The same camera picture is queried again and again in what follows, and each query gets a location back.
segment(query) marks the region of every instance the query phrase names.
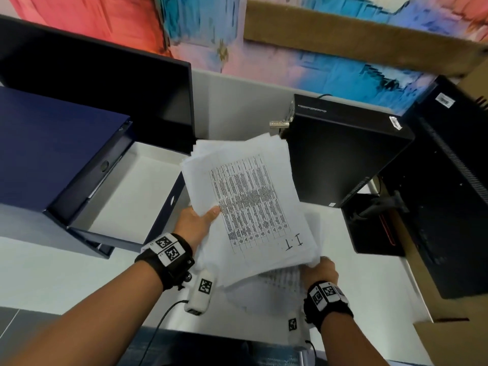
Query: red paint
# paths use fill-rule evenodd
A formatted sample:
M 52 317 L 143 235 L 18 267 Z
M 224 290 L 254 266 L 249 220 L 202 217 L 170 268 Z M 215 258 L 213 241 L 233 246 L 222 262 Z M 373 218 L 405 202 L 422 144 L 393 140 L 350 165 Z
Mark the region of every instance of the red paint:
M 154 0 L 10 0 L 22 19 L 162 55 Z

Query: right hand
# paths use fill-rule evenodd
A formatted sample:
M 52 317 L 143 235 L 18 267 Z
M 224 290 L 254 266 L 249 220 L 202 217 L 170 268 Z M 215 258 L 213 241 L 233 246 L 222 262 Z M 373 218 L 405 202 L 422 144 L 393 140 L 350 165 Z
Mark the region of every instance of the right hand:
M 315 267 L 300 266 L 300 278 L 303 286 L 308 290 L 317 281 L 329 281 L 337 285 L 339 274 L 335 270 L 335 263 L 327 257 L 320 257 L 320 263 Z

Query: hand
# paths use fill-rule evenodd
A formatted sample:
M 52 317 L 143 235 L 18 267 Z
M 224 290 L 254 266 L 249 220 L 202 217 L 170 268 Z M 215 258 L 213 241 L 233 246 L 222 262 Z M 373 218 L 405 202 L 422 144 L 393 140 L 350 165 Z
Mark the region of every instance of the hand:
M 300 278 L 305 289 L 309 289 L 317 281 L 329 281 L 337 285 L 339 274 L 335 270 L 335 263 L 327 257 L 320 257 L 320 263 L 315 267 L 300 266 Z
M 220 213 L 220 207 L 212 207 L 203 216 L 199 216 L 192 207 L 185 208 L 181 211 L 180 217 L 176 222 L 175 234 L 180 235 L 191 246 L 193 254 L 197 251 L 198 246 L 208 234 L 210 224 Z

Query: computer case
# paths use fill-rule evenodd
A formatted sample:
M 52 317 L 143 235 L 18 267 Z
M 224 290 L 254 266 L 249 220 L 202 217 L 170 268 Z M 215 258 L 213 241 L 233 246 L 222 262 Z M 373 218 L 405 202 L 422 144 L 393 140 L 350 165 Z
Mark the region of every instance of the computer case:
M 413 140 L 391 114 L 295 95 L 283 132 L 300 201 L 342 207 Z
M 383 171 L 443 298 L 488 292 L 488 116 L 439 77 L 401 123 L 415 141 Z

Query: black monitor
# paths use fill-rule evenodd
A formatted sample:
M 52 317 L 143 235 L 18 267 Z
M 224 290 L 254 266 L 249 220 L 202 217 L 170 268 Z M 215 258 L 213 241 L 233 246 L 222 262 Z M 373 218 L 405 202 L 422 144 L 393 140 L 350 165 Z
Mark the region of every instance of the black monitor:
M 0 82 L 130 115 L 138 141 L 191 151 L 193 95 L 185 61 L 0 16 Z

